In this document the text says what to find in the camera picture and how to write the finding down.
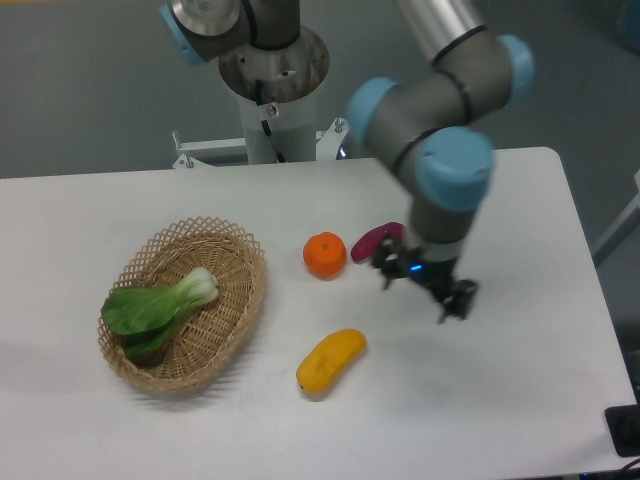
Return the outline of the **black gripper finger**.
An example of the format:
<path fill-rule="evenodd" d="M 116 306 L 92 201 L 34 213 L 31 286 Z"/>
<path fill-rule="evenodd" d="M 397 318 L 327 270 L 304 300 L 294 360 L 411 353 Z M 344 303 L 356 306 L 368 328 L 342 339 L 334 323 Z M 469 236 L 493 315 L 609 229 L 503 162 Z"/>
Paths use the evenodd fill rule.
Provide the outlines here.
<path fill-rule="evenodd" d="M 401 242 L 386 236 L 376 247 L 371 258 L 371 266 L 383 277 L 383 290 L 388 290 L 393 281 L 406 277 L 405 250 Z"/>
<path fill-rule="evenodd" d="M 438 319 L 443 324 L 449 318 L 466 320 L 478 292 L 478 283 L 471 279 L 455 280 L 448 295 L 440 302 L 442 313 Z"/>

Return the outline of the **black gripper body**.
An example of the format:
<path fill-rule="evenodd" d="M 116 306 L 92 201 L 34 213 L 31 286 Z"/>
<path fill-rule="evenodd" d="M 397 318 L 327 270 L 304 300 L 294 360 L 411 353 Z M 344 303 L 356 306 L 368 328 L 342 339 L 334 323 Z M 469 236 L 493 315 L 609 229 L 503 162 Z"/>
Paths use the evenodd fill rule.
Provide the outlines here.
<path fill-rule="evenodd" d="M 406 246 L 400 246 L 397 254 L 400 279 L 408 279 L 428 290 L 441 305 L 452 302 L 457 256 L 446 260 L 428 260 L 422 248 Z"/>

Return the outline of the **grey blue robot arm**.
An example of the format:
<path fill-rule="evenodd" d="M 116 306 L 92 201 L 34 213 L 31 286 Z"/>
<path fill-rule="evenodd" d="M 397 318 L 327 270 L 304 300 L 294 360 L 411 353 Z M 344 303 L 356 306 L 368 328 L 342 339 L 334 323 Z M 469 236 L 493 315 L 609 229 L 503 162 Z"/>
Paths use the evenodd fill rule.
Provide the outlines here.
<path fill-rule="evenodd" d="M 476 282 L 456 263 L 489 187 L 493 148 L 470 124 L 522 97 L 535 77 L 529 47 L 495 36 L 468 1 L 401 1 L 431 76 L 404 88 L 374 78 L 350 98 L 350 134 L 399 181 L 412 204 L 402 239 L 384 237 L 372 264 L 387 281 L 408 279 L 465 318 Z M 184 58 L 216 61 L 241 111 L 252 164 L 317 158 L 314 95 L 330 58 L 303 26 L 296 1 L 169 1 L 160 15 Z"/>

